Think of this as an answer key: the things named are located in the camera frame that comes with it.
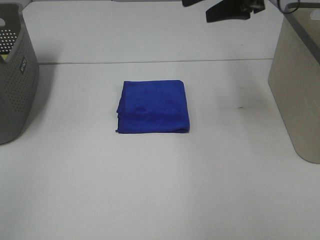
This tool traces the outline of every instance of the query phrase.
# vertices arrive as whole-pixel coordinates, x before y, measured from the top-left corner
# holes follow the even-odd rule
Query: yellow object
[[[1,57],[3,58],[3,60],[6,60],[6,58],[8,57],[8,54],[3,54],[1,55]]]

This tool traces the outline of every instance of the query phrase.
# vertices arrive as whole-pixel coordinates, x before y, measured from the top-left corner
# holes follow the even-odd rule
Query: folded towel
[[[180,80],[125,81],[116,112],[120,134],[187,133],[190,129]]]

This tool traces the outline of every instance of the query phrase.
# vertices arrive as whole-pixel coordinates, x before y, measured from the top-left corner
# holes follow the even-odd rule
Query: blue towel
[[[125,81],[116,112],[120,134],[187,133],[190,129],[180,80]]]

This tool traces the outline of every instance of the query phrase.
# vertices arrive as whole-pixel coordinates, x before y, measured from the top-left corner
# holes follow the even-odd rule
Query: white tabletop
[[[293,149],[271,62],[42,65],[0,146],[0,239],[319,240],[320,165]],[[165,79],[190,133],[116,133],[123,81]]]
[[[41,63],[272,59],[278,9],[267,1],[249,20],[206,23],[217,2],[33,2],[23,16]]]

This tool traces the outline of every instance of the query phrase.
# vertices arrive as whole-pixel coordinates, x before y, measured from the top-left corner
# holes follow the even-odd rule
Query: plastic bin
[[[295,8],[291,3],[287,9]],[[295,151],[320,163],[320,3],[301,3],[285,16],[269,85]]]
[[[22,5],[0,3],[0,144],[16,138],[31,109],[39,64]]]

